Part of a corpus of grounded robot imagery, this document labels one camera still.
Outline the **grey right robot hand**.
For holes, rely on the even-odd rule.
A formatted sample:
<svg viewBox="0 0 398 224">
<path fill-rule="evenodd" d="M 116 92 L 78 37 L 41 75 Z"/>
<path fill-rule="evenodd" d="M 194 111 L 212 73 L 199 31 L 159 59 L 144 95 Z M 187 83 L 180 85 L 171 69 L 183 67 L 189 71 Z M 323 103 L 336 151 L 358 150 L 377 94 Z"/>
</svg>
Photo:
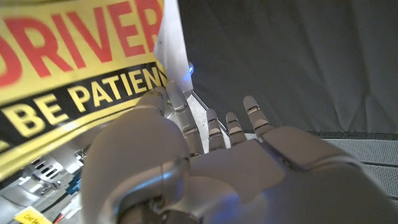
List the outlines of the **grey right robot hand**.
<svg viewBox="0 0 398 224">
<path fill-rule="evenodd" d="M 69 174 L 76 174 L 83 163 L 77 159 L 78 151 L 86 149 L 93 142 L 96 135 L 105 127 L 108 123 L 100 124 L 95 126 L 84 133 L 79 134 L 72 140 L 66 142 L 65 144 L 58 147 L 56 150 L 52 151 L 51 156 L 63 167 L 63 169 Z"/>
</svg>

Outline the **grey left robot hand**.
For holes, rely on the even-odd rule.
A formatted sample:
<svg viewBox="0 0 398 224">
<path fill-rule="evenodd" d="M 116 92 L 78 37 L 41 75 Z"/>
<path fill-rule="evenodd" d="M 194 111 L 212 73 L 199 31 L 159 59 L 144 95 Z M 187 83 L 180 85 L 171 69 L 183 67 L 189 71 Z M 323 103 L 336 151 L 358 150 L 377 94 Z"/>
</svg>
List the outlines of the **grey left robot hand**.
<svg viewBox="0 0 398 224">
<path fill-rule="evenodd" d="M 226 117 L 226 147 L 208 110 L 204 152 L 174 82 L 148 91 L 91 143 L 83 166 L 85 223 L 396 223 L 397 207 L 353 156 L 292 127 L 272 127 L 255 99 L 256 137 Z"/>
</svg>

